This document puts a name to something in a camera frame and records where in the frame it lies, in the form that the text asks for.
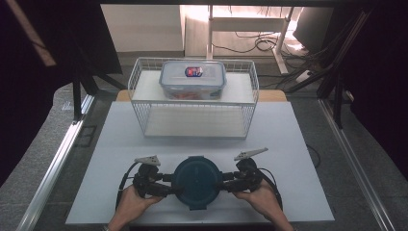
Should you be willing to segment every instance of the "wire basket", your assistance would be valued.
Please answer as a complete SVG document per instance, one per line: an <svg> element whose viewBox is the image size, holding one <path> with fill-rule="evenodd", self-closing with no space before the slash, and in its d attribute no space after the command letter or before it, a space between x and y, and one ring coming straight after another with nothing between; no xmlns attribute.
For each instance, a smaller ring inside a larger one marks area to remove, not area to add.
<svg viewBox="0 0 408 231"><path fill-rule="evenodd" d="M167 61L208 60L138 58L128 92L146 137L245 139L259 97L255 64L242 60L212 60L225 66L227 84L217 100L174 100L159 79Z"/></svg>

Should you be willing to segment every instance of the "white tabletop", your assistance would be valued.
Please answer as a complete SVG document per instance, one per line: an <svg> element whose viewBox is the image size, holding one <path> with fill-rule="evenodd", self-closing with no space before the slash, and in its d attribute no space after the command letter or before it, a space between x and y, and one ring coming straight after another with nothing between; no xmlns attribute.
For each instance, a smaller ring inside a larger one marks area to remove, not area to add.
<svg viewBox="0 0 408 231"><path fill-rule="evenodd" d="M229 172L237 170L234 157L240 152L263 147L268 151L253 159L258 167L273 173L288 220L333 220L291 103L258 103L246 140L228 140L145 138L131 103L114 102L66 223L109 222L121 178L136 158L157 155L162 163L159 171L173 173L189 156L204 156L219 170ZM220 192L201 211L190 211L175 195L169 195L135 221L157 225L256 222L267 221L228 192Z"/></svg>

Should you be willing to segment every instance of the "aluminum rail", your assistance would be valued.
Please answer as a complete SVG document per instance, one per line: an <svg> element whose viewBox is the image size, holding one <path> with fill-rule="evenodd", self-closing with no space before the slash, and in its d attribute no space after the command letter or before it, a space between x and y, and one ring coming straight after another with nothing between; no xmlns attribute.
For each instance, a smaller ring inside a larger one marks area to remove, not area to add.
<svg viewBox="0 0 408 231"><path fill-rule="evenodd" d="M72 123L65 137L57 150L57 153L51 162L45 176L42 178L41 183L34 195L30 205L28 206L26 213L24 214L21 222L19 223L16 230L30 231L33 230L37 224L38 218L41 215L42 209L44 208L47 199L54 188L55 183L58 180L58 176L63 169L64 163L68 157L69 151L77 138L84 119L89 111L89 108L93 102L94 97L87 95L82 103L82 116L78 122Z"/></svg>
<svg viewBox="0 0 408 231"><path fill-rule="evenodd" d="M360 186L360 189L363 192L364 197L370 205L372 213L375 216L381 230L391 231L395 230L393 223L390 220L388 212L382 203L380 197L372 186L368 176L364 172L362 165L360 164L356 154L354 153L353 148L351 147L348 139L342 129L339 129L336 125L336 122L333 120L333 112L330 105L326 99L320 99L319 104L324 112L324 115L327 118L327 121L330 124L331 129L338 141L348 164L357 180L357 183Z"/></svg>

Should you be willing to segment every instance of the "plastic food container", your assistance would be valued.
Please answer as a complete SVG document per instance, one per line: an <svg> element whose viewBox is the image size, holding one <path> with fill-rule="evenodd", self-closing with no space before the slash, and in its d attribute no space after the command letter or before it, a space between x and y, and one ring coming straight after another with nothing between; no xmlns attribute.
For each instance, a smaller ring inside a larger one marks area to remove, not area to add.
<svg viewBox="0 0 408 231"><path fill-rule="evenodd" d="M169 99L220 99L225 84L225 67L220 62L169 61L163 64L160 76Z"/></svg>

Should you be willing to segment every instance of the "hand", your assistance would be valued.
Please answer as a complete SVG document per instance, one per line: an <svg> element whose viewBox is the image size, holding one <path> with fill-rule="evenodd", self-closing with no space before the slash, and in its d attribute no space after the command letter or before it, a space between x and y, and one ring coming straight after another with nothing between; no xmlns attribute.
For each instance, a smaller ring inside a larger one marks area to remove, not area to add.
<svg viewBox="0 0 408 231"><path fill-rule="evenodd" d="M163 198L159 196L151 196L146 199L141 198L138 191L135 190L135 187L133 185L129 186L123 191L114 217L109 222L109 230L120 230L130 221L140 217L152 204L156 204L162 199Z"/></svg>
<svg viewBox="0 0 408 231"><path fill-rule="evenodd" d="M277 230L293 231L267 181L262 180L260 188L254 192L233 192L233 194L238 199L246 200L258 213L272 221Z"/></svg>

